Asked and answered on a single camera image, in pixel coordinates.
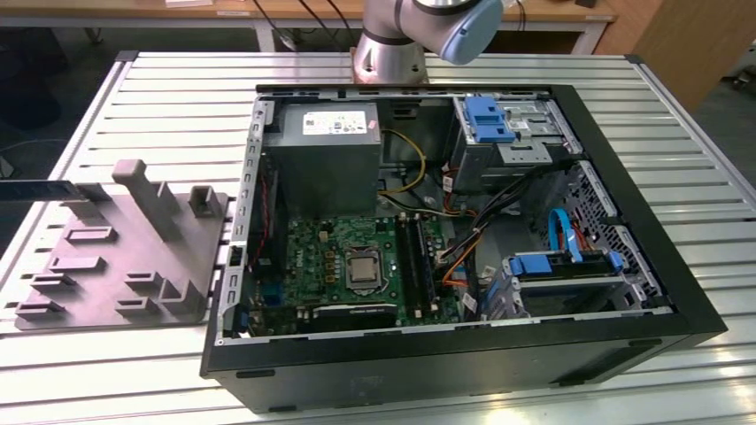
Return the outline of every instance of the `red wire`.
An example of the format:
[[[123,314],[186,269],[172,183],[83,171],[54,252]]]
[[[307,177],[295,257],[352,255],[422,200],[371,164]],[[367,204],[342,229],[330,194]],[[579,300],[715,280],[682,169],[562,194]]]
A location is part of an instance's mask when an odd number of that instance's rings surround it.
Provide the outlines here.
[[[264,181],[264,173],[260,172],[260,184],[263,186],[263,216],[264,216],[264,230],[263,230],[263,241],[260,246],[258,246],[258,252],[255,253],[252,263],[250,263],[250,269],[252,270],[252,265],[260,259],[263,254],[264,241],[268,239],[268,228],[271,227],[271,218],[268,216],[268,185]]]

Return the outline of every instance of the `floor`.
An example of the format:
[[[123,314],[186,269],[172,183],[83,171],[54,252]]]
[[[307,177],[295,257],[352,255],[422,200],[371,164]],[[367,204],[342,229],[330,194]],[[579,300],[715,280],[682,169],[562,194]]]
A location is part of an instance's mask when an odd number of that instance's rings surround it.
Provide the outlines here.
[[[347,44],[346,32],[338,35]],[[34,131],[19,132],[0,121],[0,150],[26,140],[60,140],[62,142],[28,143],[3,151],[16,167],[15,178],[44,179],[58,161],[66,140],[76,130],[91,98],[98,92],[114,59],[122,50],[152,51],[251,51],[256,50],[254,31],[230,29],[107,29],[104,43],[92,45],[84,31],[56,29],[58,39],[67,53],[70,68],[48,78],[47,83],[62,104],[62,117]],[[328,48],[326,35],[307,36],[303,50]],[[731,158],[751,184],[756,185],[756,149],[751,147],[756,135],[756,89],[738,92],[722,83],[710,94],[694,118]],[[28,205],[0,204],[0,254],[11,242],[24,219]]]

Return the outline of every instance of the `black cable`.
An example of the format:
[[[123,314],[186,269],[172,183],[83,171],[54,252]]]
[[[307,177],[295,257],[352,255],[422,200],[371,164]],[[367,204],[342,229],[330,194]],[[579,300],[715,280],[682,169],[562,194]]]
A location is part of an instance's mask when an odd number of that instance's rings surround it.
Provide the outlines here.
[[[468,294],[475,300],[476,309],[472,312],[470,308],[464,308],[464,321],[479,321],[482,318],[482,285],[478,280],[478,269],[475,267],[475,249],[468,254],[467,259],[463,261],[464,274],[468,281]]]
[[[390,195],[384,195],[382,194],[382,196],[388,199],[391,202],[394,202],[396,205],[399,205],[402,208],[404,208],[406,210],[419,210],[419,209],[427,209],[430,210],[430,208],[426,207],[426,205],[420,204],[420,206],[411,206],[404,204],[403,202],[400,202],[395,197],[390,196]]]
[[[402,173],[402,186],[407,186],[407,173]],[[418,188],[418,186],[420,185],[422,181],[418,182],[418,184],[412,187],[410,187],[406,192],[410,193],[410,195],[415,198],[415,200],[420,203],[422,208],[426,208],[426,202],[423,201],[423,198],[420,197],[420,195],[418,194],[418,192],[415,191],[415,188]]]
[[[271,20],[271,17],[266,13],[263,6],[260,5],[260,2],[258,0],[252,0],[252,1],[255,2],[255,7],[258,8],[260,13],[263,14],[264,20],[268,21],[268,25],[274,29],[275,33],[279,34],[279,37],[286,37],[284,33],[282,33],[282,30],[279,29],[279,27],[275,25],[274,21]]]
[[[339,44],[339,41],[336,40],[336,37],[334,36],[334,34],[331,34],[331,31],[328,31],[328,27],[327,24],[323,23],[323,20],[318,17],[316,13],[314,12],[314,10],[310,8],[310,6],[306,3],[306,0],[299,0],[299,3],[303,5],[303,7],[307,9],[307,12],[312,15],[312,17],[316,19],[318,23],[320,24],[320,27],[324,29],[324,31],[328,34],[328,37],[331,37],[331,41],[334,42],[334,45],[336,46],[336,48],[339,49],[339,51],[344,51],[344,48],[342,47],[342,44]]]
[[[563,159],[548,166],[538,166],[536,168],[531,169],[522,177],[515,180],[510,186],[507,186],[496,195],[494,195],[492,199],[488,201],[486,206],[478,212],[478,216],[472,220],[472,231],[471,233],[462,239],[456,244],[452,245],[450,249],[440,255],[444,259],[447,258],[454,252],[456,252],[460,248],[470,245],[483,233],[486,226],[488,226],[491,222],[491,218],[494,215],[515,202],[520,200],[520,195],[523,194],[527,183],[534,180],[535,178],[540,177],[542,175],[551,173],[554,171],[559,171],[566,169],[567,167],[572,166],[575,163],[574,158]]]
[[[524,11],[524,5],[523,5],[523,1],[522,0],[515,0],[518,2],[518,6],[520,6],[520,22],[518,23],[518,31],[524,31],[524,26],[526,26],[526,22],[527,22],[527,14]]]
[[[334,7],[334,10],[339,14],[339,18],[342,18],[342,22],[344,22],[344,27],[347,27],[347,31],[350,32],[350,39],[352,40],[352,46],[358,47],[358,40],[355,40],[355,35],[352,34],[352,28],[350,27],[350,24],[347,22],[347,18],[344,18],[344,14],[339,10],[339,7],[334,4],[332,0],[327,0],[327,2],[328,2],[328,4],[331,4],[331,7]]]

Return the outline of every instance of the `aluminum table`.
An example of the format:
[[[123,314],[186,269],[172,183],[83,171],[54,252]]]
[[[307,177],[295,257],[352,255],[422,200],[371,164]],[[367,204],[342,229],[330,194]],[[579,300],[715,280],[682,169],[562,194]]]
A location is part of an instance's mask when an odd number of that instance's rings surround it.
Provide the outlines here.
[[[0,423],[635,424],[756,418],[756,196],[647,67],[624,57],[491,55],[466,67],[430,57],[428,69],[438,83],[575,85],[730,332],[600,385],[258,416],[199,376],[204,325],[16,331],[15,303],[26,299],[30,277],[68,217],[56,203],[36,204],[0,262],[8,276],[0,292]],[[174,193],[211,184],[235,194],[255,86],[347,83],[350,76],[348,56],[338,53],[124,54],[51,178],[110,182],[115,162],[142,158],[148,177],[171,182]],[[120,190],[115,184],[107,189]]]

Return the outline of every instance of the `yellow wire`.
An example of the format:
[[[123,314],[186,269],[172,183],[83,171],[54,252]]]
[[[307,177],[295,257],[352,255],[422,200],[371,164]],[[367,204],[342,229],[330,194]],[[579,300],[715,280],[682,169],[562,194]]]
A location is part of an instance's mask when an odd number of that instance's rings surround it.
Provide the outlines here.
[[[442,283],[446,285],[447,282],[450,281],[451,278],[451,274],[454,273],[454,269],[458,268],[462,264],[462,261],[466,259],[466,257],[468,255],[471,255],[472,250],[475,249],[475,246],[482,242],[482,237],[479,236],[478,239],[475,240],[475,242],[472,243],[471,246],[468,246],[468,249],[464,250],[464,252],[462,253],[460,257],[458,258],[458,260],[455,261],[454,265],[451,266],[450,271],[447,272],[447,274],[444,275],[444,278],[442,280]]]
[[[404,140],[408,143],[410,146],[412,146],[412,149],[415,149],[415,151],[420,155],[420,173],[418,174],[418,178],[407,186],[402,186],[400,188],[396,188],[396,189],[386,189],[386,190],[378,191],[378,193],[380,195],[388,195],[391,193],[400,193],[400,192],[404,192],[406,190],[412,189],[412,187],[415,187],[415,185],[423,181],[423,177],[426,177],[426,154],[420,150],[420,147],[418,146],[418,144],[415,142],[412,142],[412,140],[410,140],[410,138],[406,135],[403,135],[398,130],[384,128],[383,131],[387,132],[387,133],[391,133],[394,135],[398,135],[399,138],[402,140]]]

